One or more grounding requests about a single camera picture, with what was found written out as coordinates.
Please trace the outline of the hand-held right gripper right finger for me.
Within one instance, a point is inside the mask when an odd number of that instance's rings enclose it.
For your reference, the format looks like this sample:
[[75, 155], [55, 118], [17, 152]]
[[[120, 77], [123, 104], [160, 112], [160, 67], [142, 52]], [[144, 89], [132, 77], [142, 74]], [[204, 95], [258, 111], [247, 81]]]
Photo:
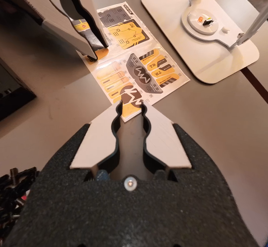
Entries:
[[146, 101], [142, 101], [143, 163], [151, 172], [190, 169], [192, 165], [175, 130], [175, 124]]

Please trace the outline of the yellow and grey sticker sheet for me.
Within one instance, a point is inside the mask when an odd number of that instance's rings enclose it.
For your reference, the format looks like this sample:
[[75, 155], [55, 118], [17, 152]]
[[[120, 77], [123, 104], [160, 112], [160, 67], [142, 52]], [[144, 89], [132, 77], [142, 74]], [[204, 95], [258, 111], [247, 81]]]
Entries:
[[80, 57], [109, 101], [122, 100], [122, 120], [141, 112], [190, 81], [126, 3], [97, 10], [109, 47], [96, 50], [97, 61]]

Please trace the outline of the white book stand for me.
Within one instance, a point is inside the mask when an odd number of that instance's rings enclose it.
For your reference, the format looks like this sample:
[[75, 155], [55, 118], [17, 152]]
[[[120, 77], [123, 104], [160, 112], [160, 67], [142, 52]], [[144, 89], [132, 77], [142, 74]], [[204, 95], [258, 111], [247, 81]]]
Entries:
[[[215, 84], [259, 59], [252, 37], [267, 19], [247, 0], [141, 0], [194, 76]], [[214, 22], [203, 26], [206, 19]], [[222, 27], [230, 31], [225, 34]]]

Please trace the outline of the pile of black red parts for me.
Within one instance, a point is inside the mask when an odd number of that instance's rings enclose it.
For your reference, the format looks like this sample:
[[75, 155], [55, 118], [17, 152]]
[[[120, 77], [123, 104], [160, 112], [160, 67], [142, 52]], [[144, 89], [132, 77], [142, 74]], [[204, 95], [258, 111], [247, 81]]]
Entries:
[[0, 225], [1, 238], [5, 238], [15, 225], [24, 208], [31, 186], [39, 175], [36, 167], [18, 172], [10, 170], [10, 175], [1, 177]]

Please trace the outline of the black box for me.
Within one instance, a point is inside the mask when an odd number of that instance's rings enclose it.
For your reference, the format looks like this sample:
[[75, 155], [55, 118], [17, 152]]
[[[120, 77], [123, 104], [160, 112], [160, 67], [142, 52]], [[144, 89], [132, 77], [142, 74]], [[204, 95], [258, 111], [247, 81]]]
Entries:
[[0, 121], [36, 98], [36, 94], [0, 59]]

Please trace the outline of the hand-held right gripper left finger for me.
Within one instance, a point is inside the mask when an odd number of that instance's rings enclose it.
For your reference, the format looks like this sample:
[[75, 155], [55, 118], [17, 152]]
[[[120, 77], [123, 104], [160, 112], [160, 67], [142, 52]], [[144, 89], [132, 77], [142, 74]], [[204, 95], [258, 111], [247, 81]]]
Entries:
[[94, 118], [71, 162], [70, 169], [89, 169], [93, 175], [99, 170], [111, 173], [120, 159], [119, 139], [122, 100]]

